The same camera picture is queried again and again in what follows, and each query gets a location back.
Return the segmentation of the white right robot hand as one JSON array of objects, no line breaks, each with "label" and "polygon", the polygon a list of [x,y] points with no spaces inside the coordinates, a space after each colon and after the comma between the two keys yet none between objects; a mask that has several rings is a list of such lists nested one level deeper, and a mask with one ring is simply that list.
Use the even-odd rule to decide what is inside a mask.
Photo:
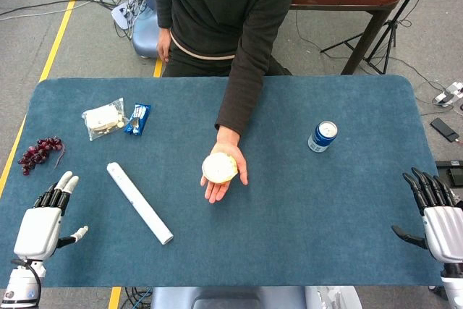
[{"label": "white right robot hand", "polygon": [[414,236],[397,225],[391,228],[401,240],[428,250],[444,264],[462,262],[462,201],[437,175],[413,167],[402,177],[409,185],[424,226],[425,236]]}]

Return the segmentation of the person's right hand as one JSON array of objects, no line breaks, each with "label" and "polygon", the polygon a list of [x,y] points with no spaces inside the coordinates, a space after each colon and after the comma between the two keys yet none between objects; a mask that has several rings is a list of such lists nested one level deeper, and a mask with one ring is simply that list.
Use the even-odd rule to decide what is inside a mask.
[{"label": "person's right hand", "polygon": [[168,28],[160,28],[158,32],[157,52],[158,58],[163,62],[169,61],[169,49],[171,45],[171,31]]}]

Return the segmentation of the person's left hand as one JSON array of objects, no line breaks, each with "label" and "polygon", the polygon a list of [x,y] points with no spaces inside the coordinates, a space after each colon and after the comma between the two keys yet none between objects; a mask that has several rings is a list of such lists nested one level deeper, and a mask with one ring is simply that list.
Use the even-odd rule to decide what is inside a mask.
[{"label": "person's left hand", "polygon": [[[243,185],[248,185],[247,162],[239,149],[239,133],[228,127],[221,125],[217,131],[216,144],[213,146],[211,153],[226,153],[230,155],[237,163],[239,178]],[[200,185],[206,186],[205,199],[214,204],[222,200],[229,189],[230,181],[223,183],[210,182],[206,177],[202,176]]]}]

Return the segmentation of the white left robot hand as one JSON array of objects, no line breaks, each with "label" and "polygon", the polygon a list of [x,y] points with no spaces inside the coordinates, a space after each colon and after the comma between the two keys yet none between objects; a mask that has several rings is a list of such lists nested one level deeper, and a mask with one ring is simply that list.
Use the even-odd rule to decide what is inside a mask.
[{"label": "white left robot hand", "polygon": [[80,241],[89,227],[82,226],[62,237],[61,226],[71,195],[79,177],[65,172],[58,182],[39,195],[32,208],[26,210],[14,245],[14,254],[21,260],[45,261],[55,250]]}]

